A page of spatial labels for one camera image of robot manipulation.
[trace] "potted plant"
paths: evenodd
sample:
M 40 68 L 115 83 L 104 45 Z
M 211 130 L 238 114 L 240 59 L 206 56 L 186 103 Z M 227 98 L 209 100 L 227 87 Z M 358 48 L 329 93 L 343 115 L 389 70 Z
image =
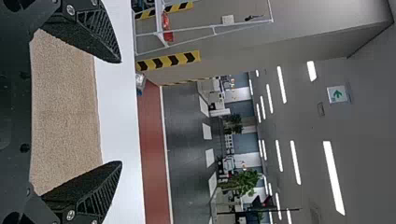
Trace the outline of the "potted plant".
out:
M 245 171 L 238 175 L 233 175 L 228 182 L 219 183 L 222 191 L 238 190 L 240 195 L 247 194 L 248 196 L 254 195 L 254 187 L 260 179 L 260 174 L 257 171 Z
M 242 125 L 242 118 L 239 114 L 232 114 L 224 117 L 224 133 L 225 134 L 240 134 L 244 130 Z

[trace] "red fire extinguisher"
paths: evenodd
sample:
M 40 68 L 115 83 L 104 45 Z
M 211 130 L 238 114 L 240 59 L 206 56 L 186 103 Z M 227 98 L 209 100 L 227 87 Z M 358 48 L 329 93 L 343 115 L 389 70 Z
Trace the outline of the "red fire extinguisher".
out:
M 163 29 L 165 31 L 171 30 L 170 22 L 169 22 L 169 17 L 166 12 L 163 12 Z M 174 35 L 173 32 L 170 33 L 163 33 L 163 39 L 166 42 L 173 42 L 174 41 Z

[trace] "beige carpet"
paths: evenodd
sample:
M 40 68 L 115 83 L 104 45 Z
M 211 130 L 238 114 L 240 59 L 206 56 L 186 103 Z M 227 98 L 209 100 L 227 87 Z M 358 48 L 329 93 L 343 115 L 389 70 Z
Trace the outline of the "beige carpet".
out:
M 33 154 L 40 195 L 102 164 L 93 57 L 43 31 L 31 42 Z

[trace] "hazard stripe tape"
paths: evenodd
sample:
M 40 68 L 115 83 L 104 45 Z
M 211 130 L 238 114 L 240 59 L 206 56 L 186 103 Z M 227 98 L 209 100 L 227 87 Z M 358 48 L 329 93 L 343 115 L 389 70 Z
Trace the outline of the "hazard stripe tape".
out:
M 193 78 L 193 79 L 188 79 L 185 81 L 165 83 L 165 84 L 162 84 L 161 86 L 175 86 L 175 85 L 179 85 L 179 84 L 186 84 L 186 83 L 204 81 L 204 80 L 209 80 L 209 79 L 211 79 L 211 77 Z
M 185 3 L 181 3 L 181 4 L 174 4 L 172 6 L 168 6 L 165 7 L 165 12 L 166 13 L 174 13 L 174 12 L 179 12 L 179 11 L 184 11 L 184 10 L 188 10 L 194 7 L 193 2 L 185 2 Z M 155 8 L 149 8 L 147 10 L 144 10 L 142 12 L 139 12 L 137 14 L 134 15 L 134 19 L 136 21 L 140 21 L 140 20 L 144 20 L 144 19 L 148 19 L 151 17 L 155 16 Z
M 136 70 L 139 72 L 145 72 L 165 67 L 179 66 L 186 63 L 198 63 L 200 61 L 200 51 L 195 50 L 136 62 Z

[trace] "ceiling light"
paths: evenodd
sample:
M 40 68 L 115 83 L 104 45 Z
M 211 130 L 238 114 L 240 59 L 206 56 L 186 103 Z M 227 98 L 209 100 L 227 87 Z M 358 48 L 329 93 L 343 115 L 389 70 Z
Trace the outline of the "ceiling light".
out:
M 283 82 L 282 68 L 277 67 L 277 77 L 279 78 L 280 93 L 282 93 L 283 104 L 285 104 L 288 99 L 286 98 L 285 83 Z
M 248 85 L 250 86 L 250 94 L 253 95 L 253 85 L 251 84 L 251 79 L 248 80 Z
M 264 98 L 261 96 L 260 97 L 260 103 L 262 104 L 262 118 L 263 119 L 266 119 L 266 116 L 265 116 L 265 107 L 264 107 Z
M 283 172 L 282 155 L 280 155 L 279 141 L 275 140 L 277 161 L 279 162 L 279 171 Z
M 315 79 L 317 79 L 317 70 L 315 69 L 315 63 L 310 61 L 306 63 L 306 66 L 308 67 L 309 79 L 311 79 L 311 81 L 315 81 Z
M 338 181 L 337 169 L 335 168 L 334 155 L 332 154 L 332 143 L 330 141 L 324 141 L 323 147 L 326 156 L 327 167 L 329 169 L 330 182 L 332 184 L 332 195 L 335 201 L 335 209 L 344 216 L 346 211 L 344 207 L 343 196 L 341 194 L 340 183 Z
M 262 176 L 262 179 L 264 180 L 264 186 L 265 186 L 265 194 L 268 195 L 268 183 L 267 183 L 267 177 L 265 175 Z
M 273 218 L 272 218 L 272 213 L 269 212 L 269 214 L 270 214 L 270 223 L 271 223 L 271 224 L 274 224 L 274 220 L 273 220 Z
M 271 90 L 270 90 L 270 85 L 268 85 L 268 84 L 267 84 L 267 95 L 268 95 L 268 104 L 270 105 L 270 112 L 271 112 L 271 114 L 274 114 L 274 107 L 272 105 Z
M 297 160 L 296 146 L 294 144 L 294 141 L 292 140 L 290 141 L 290 148 L 291 148 L 291 156 L 293 157 L 294 172 L 296 173 L 296 181 L 298 185 L 301 185 L 300 167 L 298 165 L 298 160 Z
M 288 222 L 289 222 L 289 224 L 293 224 L 293 221 L 291 220 L 291 212 L 290 212 L 289 209 L 288 209 L 287 214 L 288 214 Z
M 264 159 L 267 161 L 267 149 L 265 148 L 264 139 L 262 139 L 262 154 L 264 155 Z
M 260 157 L 262 157 L 262 143 L 259 140 Z
M 259 119 L 259 123 L 262 123 L 262 116 L 260 115 L 259 104 L 256 104 L 256 106 L 257 106 L 257 118 Z
M 268 190 L 269 190 L 270 196 L 273 196 L 271 183 L 268 183 Z
M 279 220 L 282 220 L 282 212 L 280 212 L 279 195 L 276 193 L 275 197 L 276 197 L 277 215 L 279 216 Z

